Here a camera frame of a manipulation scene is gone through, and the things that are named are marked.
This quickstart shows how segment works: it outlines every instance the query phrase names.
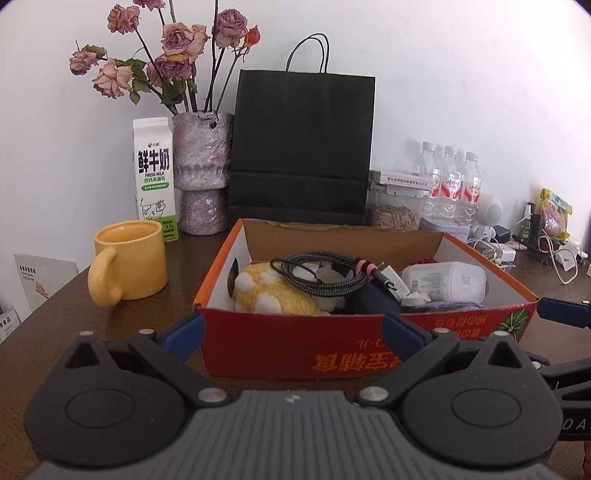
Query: fresh milk carton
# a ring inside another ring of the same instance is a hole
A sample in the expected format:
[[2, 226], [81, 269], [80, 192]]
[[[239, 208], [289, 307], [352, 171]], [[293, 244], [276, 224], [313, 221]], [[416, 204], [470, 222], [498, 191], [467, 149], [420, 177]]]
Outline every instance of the fresh milk carton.
[[134, 120], [134, 145], [138, 218], [162, 223], [164, 240], [176, 240], [173, 133], [168, 126], [168, 118]]

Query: red cardboard box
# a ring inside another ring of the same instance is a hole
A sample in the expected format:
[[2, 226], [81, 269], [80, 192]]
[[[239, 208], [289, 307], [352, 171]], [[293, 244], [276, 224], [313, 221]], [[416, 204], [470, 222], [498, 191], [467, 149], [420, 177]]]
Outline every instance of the red cardboard box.
[[536, 296], [474, 249], [446, 233], [369, 227], [280, 224], [239, 220], [223, 244], [195, 298], [204, 315], [202, 350], [211, 375], [246, 378], [362, 377], [395, 367], [400, 360], [381, 339], [378, 315], [310, 317], [233, 311], [229, 276], [252, 262], [285, 258], [305, 250], [332, 250], [401, 271], [425, 258], [462, 261], [486, 271], [486, 310], [408, 314], [425, 330], [447, 327], [462, 339], [505, 329], [519, 339]]

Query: box lid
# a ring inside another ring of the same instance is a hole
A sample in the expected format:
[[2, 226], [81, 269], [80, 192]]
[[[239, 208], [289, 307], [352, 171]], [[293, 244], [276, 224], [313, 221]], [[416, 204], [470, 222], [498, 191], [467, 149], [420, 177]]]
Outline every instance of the box lid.
[[447, 233], [470, 233], [470, 227], [456, 220], [444, 220], [439, 218], [421, 218], [419, 230]]

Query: charging cable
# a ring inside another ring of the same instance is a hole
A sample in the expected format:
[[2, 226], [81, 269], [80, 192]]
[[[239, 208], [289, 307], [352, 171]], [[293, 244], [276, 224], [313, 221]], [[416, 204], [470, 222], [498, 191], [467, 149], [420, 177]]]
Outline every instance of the charging cable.
[[[573, 257], [573, 260], [574, 260], [574, 275], [570, 279], [568, 279], [567, 281], [564, 281], [562, 279], [562, 277], [560, 276], [560, 273], [558, 271], [558, 267], [556, 267], [556, 260], [554, 259], [554, 254], [556, 254], [557, 251], [554, 250], [554, 247], [552, 246], [552, 240], [550, 239], [550, 237], [548, 236], [546, 231], [545, 230], [542, 230], [542, 231], [544, 232], [544, 234], [540, 235], [538, 237], [538, 249], [543, 254], [550, 254], [550, 259], [552, 260], [552, 265], [554, 265], [554, 270], [555, 270], [556, 274], [558, 275], [558, 279], [562, 282], [562, 285], [568, 285], [577, 277], [577, 275], [579, 275], [579, 265], [577, 264], [577, 257], [575, 257], [574, 253], [572, 253], [568, 249], [560, 250], [561, 252], [568, 252], [569, 254], [571, 254], [571, 256]], [[546, 239], [546, 242], [548, 243], [549, 250], [542, 250], [542, 247], [540, 247], [540, 239], [541, 238]]]
[[474, 250], [476, 249], [477, 244], [483, 244], [485, 248], [481, 252], [482, 256], [487, 260], [493, 262], [501, 270], [505, 271], [507, 268], [514, 268], [515, 265], [513, 263], [503, 262], [503, 250], [501, 250], [501, 245], [497, 241], [497, 239], [491, 238], [490, 240], [490, 242], [487, 242], [476, 238], [470, 238], [467, 241], [467, 244], [472, 245], [472, 248], [474, 248]]

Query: yellow plush toy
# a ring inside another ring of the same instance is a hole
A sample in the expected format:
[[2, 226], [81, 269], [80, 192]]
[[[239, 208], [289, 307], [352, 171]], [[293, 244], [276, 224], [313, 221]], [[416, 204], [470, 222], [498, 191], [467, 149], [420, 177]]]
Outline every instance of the yellow plush toy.
[[269, 263], [249, 265], [236, 277], [234, 310], [322, 315], [312, 297], [293, 287]]

